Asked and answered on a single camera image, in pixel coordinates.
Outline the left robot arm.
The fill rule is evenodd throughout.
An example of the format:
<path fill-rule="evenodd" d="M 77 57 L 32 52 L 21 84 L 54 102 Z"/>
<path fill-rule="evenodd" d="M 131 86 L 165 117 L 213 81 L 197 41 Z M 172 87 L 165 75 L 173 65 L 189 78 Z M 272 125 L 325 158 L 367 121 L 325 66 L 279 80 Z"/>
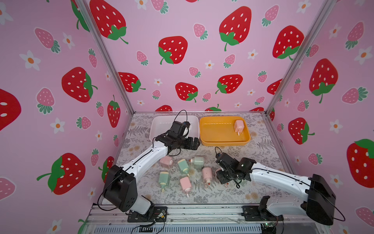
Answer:
<path fill-rule="evenodd" d="M 108 200 L 122 212 L 131 210 L 146 215 L 153 203 L 137 191 L 137 182 L 160 159 L 176 149 L 197 150 L 200 141 L 197 137 L 189 137 L 188 121 L 174 121 L 166 132 L 156 136 L 152 145 L 137 158 L 122 166 L 112 166 L 101 197 Z"/>

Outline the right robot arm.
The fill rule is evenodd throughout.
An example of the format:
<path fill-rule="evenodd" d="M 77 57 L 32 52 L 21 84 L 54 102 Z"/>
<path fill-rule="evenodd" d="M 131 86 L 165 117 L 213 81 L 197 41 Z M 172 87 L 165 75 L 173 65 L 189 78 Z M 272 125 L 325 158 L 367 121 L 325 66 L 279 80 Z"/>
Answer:
<path fill-rule="evenodd" d="M 241 182 L 247 180 L 291 194 L 290 197 L 280 199 L 264 196 L 257 209 L 246 217 L 273 221 L 280 220 L 283 215 L 304 215 L 319 224 L 333 225 L 336 195 L 322 176 L 293 175 L 249 158 L 236 160 L 222 152 L 216 154 L 216 163 L 220 166 L 216 176 L 221 184 L 233 181 L 239 188 Z"/>

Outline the yellow plastic storage tray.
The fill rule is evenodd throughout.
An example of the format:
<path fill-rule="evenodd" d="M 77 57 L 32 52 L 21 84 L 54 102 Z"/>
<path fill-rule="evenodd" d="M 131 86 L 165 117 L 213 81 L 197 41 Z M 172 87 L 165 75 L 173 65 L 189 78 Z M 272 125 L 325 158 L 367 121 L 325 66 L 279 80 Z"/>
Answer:
<path fill-rule="evenodd" d="M 244 121 L 240 135 L 234 131 L 236 120 Z M 200 140 L 204 146 L 244 146 L 251 141 L 251 135 L 242 117 L 213 116 L 200 119 Z"/>

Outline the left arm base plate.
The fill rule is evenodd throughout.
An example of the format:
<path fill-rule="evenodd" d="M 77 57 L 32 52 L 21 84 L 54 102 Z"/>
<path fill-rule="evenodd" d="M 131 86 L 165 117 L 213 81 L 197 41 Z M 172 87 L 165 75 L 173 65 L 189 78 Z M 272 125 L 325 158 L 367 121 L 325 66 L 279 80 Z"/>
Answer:
<path fill-rule="evenodd" d="M 128 215 L 128 223 L 149 223 L 149 222 L 163 222 L 167 218 L 167 206 L 151 206 L 145 214 L 130 211 Z"/>

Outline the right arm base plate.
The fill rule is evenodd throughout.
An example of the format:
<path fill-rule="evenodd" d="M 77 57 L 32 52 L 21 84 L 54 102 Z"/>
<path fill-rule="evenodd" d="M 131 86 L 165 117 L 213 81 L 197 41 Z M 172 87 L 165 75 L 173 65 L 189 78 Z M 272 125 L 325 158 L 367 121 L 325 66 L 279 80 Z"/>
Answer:
<path fill-rule="evenodd" d="M 245 221 L 284 221 L 282 215 L 275 216 L 271 214 L 266 208 L 260 210 L 258 205 L 248 205 L 242 207 L 243 212 L 241 216 L 244 217 Z"/>

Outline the white plastic storage tray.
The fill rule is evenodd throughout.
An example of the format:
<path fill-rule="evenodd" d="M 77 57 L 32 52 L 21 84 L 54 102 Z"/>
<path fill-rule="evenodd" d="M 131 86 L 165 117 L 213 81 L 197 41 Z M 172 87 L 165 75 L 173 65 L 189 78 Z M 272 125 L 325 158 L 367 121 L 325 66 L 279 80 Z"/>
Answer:
<path fill-rule="evenodd" d="M 152 121 L 149 140 L 153 140 L 154 137 L 157 137 L 170 129 L 175 117 L 176 115 L 155 117 Z M 187 115 L 186 117 L 186 115 L 179 115 L 176 120 L 179 122 L 188 121 L 190 123 L 189 134 L 187 137 L 200 137 L 199 119 L 196 116 Z"/>

